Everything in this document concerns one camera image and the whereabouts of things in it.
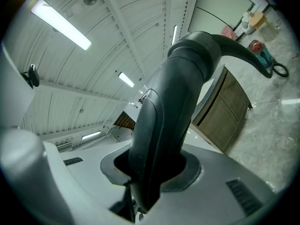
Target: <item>ceiling beam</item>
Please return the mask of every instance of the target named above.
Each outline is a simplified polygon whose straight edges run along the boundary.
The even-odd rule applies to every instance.
[[[167,58],[171,46],[172,29],[171,29],[171,4],[172,0],[165,0],[165,47],[164,58]]]
[[[182,26],[181,37],[188,34],[188,28],[192,21],[196,3],[197,3],[197,0],[188,0],[187,1],[187,11],[186,11],[186,16],[184,18],[184,22],[183,22],[183,26]]]
[[[114,20],[116,21],[121,33],[123,34],[123,37],[124,37],[125,41],[127,42],[129,49],[131,50],[133,57],[135,58],[143,77],[145,77],[145,68],[144,68],[142,59],[137,51],[135,42],[131,36],[130,30],[126,24],[126,21],[119,9],[117,1],[116,0],[104,0],[104,2],[107,5],[107,8],[109,9],[109,11],[111,12]]]
[[[102,127],[102,123],[98,123],[98,124],[89,125],[89,126],[85,126],[85,127],[74,128],[74,129],[70,129],[70,130],[66,130],[66,131],[62,131],[62,132],[40,135],[39,138],[42,141],[48,141],[48,140],[51,140],[51,139],[54,139],[54,138],[59,139],[59,138],[63,138],[63,137],[66,137],[66,136],[71,136],[71,135],[74,135],[76,133],[80,133],[80,132],[87,131],[87,130],[90,130],[90,129],[95,129],[95,130],[96,130],[96,128],[100,129],[101,127]]]
[[[77,96],[77,97],[81,97],[81,98],[91,98],[91,99],[96,99],[96,100],[101,100],[101,101],[108,100],[108,101],[113,101],[113,102],[118,102],[118,103],[127,103],[127,101],[120,101],[119,99],[112,98],[112,97],[109,97],[109,96],[99,95],[99,94],[96,94],[96,93],[87,92],[87,91],[83,91],[83,90],[80,90],[80,89],[67,87],[67,86],[60,85],[60,84],[53,83],[53,82],[47,82],[47,81],[44,81],[44,80],[40,80],[39,81],[39,86],[34,87],[34,90],[36,90],[36,91],[60,92],[60,93],[67,93],[68,95],[73,95],[73,96]]]

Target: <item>wooden cabinet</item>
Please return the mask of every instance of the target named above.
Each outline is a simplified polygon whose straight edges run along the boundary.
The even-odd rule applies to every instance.
[[[226,69],[214,82],[192,117],[192,129],[208,143],[226,153],[239,134],[247,109],[252,107],[244,90]]]

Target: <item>robotic arm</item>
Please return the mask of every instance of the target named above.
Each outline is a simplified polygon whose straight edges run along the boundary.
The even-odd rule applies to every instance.
[[[171,47],[145,98],[129,151],[132,193],[144,210],[157,201],[161,183],[170,178],[201,88],[224,55],[240,58],[272,77],[273,67],[268,72],[247,48],[222,35],[194,32]]]

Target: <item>pink object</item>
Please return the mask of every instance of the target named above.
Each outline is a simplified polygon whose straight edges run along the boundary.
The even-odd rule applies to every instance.
[[[295,59],[295,58],[297,58],[297,57],[299,57],[299,55],[296,53],[296,56],[295,56],[295,57],[292,57],[292,59]]]
[[[236,39],[234,31],[228,25],[223,28],[221,35],[231,38],[232,40]]]

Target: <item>concrete floor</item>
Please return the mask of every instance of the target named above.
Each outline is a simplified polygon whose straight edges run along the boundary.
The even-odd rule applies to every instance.
[[[241,44],[253,39],[262,41],[271,55],[289,69],[290,76],[262,76],[248,63],[223,57],[225,64],[239,81],[253,109],[247,112],[245,125],[228,155],[280,191],[295,172],[300,156],[300,49],[288,22],[269,9],[266,17],[277,34],[264,25],[260,32],[245,35]]]

